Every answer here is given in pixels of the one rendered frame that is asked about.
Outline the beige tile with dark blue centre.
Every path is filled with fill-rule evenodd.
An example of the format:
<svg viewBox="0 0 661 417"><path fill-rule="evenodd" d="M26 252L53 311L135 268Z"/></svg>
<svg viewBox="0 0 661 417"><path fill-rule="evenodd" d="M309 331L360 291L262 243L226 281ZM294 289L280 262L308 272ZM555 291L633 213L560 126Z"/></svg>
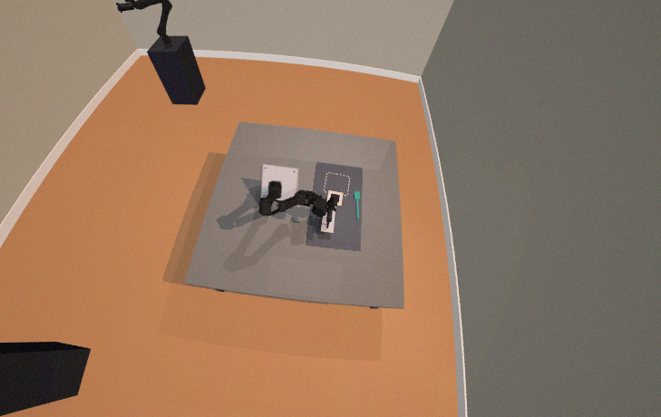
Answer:
<svg viewBox="0 0 661 417"><path fill-rule="evenodd" d="M342 206L343 193L329 190L327 195L327 200L330 200L333 196L337 196L337 206Z"/></svg>

